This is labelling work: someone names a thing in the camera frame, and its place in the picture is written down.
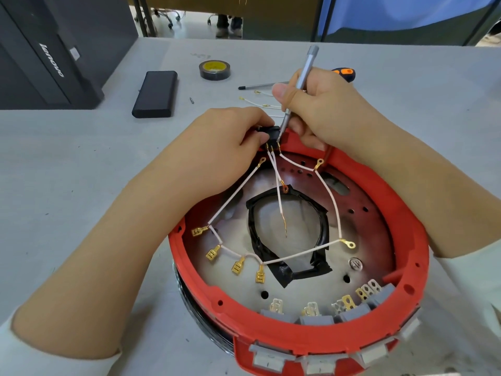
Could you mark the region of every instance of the electrical tape roll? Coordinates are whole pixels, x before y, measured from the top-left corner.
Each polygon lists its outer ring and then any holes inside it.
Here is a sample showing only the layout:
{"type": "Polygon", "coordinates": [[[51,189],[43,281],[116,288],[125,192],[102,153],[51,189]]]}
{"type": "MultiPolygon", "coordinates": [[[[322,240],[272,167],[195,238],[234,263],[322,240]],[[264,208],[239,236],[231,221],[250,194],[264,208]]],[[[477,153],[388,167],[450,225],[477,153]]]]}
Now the electrical tape roll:
{"type": "Polygon", "coordinates": [[[200,76],[207,80],[224,80],[230,76],[229,63],[224,61],[205,61],[198,69],[200,76]]]}

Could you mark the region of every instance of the lenovo logo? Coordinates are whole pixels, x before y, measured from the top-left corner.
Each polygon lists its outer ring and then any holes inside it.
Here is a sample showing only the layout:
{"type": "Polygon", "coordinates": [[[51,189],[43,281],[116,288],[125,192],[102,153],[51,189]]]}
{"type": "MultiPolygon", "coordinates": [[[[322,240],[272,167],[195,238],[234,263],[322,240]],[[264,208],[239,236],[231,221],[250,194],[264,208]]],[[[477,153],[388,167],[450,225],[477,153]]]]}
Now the lenovo logo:
{"type": "Polygon", "coordinates": [[[54,59],[52,58],[52,56],[50,55],[49,53],[49,50],[47,50],[47,46],[45,46],[44,44],[41,44],[39,43],[41,49],[44,51],[45,55],[47,56],[47,58],[49,58],[49,61],[51,62],[51,64],[54,66],[54,68],[56,69],[56,71],[58,72],[59,76],[61,78],[64,78],[64,74],[61,72],[61,70],[59,69],[58,67],[58,64],[56,62],[54,62],[54,59]]]}

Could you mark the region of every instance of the forearm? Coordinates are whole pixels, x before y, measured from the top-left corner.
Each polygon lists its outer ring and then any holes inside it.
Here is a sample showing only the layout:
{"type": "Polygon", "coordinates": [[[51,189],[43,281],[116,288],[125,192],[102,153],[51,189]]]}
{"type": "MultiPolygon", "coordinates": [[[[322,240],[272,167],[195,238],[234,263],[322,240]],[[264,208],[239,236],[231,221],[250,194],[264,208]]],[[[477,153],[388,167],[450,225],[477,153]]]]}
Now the forearm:
{"type": "Polygon", "coordinates": [[[366,164],[423,223],[439,257],[454,258],[501,238],[501,201],[422,141],[391,125],[366,164]]]}
{"type": "Polygon", "coordinates": [[[23,341],[80,359],[117,352],[153,253],[193,202],[174,174],[159,174],[147,168],[133,179],[77,250],[19,308],[13,330],[23,341]]]}

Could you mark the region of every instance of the round metal plate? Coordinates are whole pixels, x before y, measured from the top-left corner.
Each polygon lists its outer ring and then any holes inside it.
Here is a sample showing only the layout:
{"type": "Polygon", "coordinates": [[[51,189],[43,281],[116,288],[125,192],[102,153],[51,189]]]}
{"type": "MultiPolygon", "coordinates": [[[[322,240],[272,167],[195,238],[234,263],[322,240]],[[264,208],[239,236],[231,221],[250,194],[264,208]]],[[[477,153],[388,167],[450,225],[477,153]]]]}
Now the round metal plate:
{"type": "MultiPolygon", "coordinates": [[[[285,155],[292,161],[310,168],[317,162],[316,159],[298,154],[285,155]]],[[[338,228],[334,206],[318,177],[307,170],[298,169],[278,156],[277,165],[286,184],[291,184],[328,210],[330,241],[335,240],[338,237],[338,228]]],[[[322,315],[333,314],[331,304],[347,294],[359,304],[355,289],[370,279],[381,284],[382,277],[395,269],[390,235],[381,214],[365,192],[341,172],[328,165],[323,167],[322,174],[333,190],[339,208],[343,238],[357,245],[353,250],[342,243],[329,247],[326,260],[332,268],[331,272],[293,280],[283,288],[265,267],[265,283],[256,283],[255,274],[259,265],[255,259],[248,257],[242,272],[236,275],[231,271],[238,260],[235,255],[221,249],[214,261],[206,259],[205,254],[217,244],[212,233],[195,238],[185,234],[183,240],[188,255],[205,283],[220,287],[229,297],[256,312],[268,309],[273,298],[282,299],[284,312],[296,317],[301,315],[308,302],[316,302],[322,315]],[[361,269],[353,269],[350,265],[350,259],[354,257],[362,263],[361,269]]],[[[276,187],[273,170],[258,170],[213,223],[225,246],[239,254],[254,252],[247,227],[246,201],[273,187],[276,187]]],[[[227,197],[213,197],[205,201],[207,211],[192,209],[185,217],[187,232],[194,227],[204,226],[227,197]]],[[[290,198],[284,198],[283,207],[287,221],[287,238],[278,201],[262,201],[257,212],[256,228],[263,243],[280,257],[312,248],[319,232],[316,212],[308,203],[290,198]]],[[[293,271],[301,271],[311,267],[310,258],[311,254],[307,254],[286,263],[293,271]]]]}

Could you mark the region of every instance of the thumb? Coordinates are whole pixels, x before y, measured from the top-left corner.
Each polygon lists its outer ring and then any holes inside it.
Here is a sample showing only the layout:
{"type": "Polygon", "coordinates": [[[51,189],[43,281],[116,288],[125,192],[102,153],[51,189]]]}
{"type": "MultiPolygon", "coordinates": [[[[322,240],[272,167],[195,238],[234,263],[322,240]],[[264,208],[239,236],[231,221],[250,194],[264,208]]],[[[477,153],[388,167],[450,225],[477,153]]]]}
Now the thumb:
{"type": "Polygon", "coordinates": [[[240,145],[244,151],[244,155],[254,157],[259,147],[270,139],[270,135],[265,132],[252,132],[242,141],[240,145]]]}
{"type": "Polygon", "coordinates": [[[312,110],[313,96],[283,83],[276,83],[272,88],[272,94],[282,104],[283,110],[289,108],[292,112],[301,116],[303,120],[308,118],[312,110]]]}

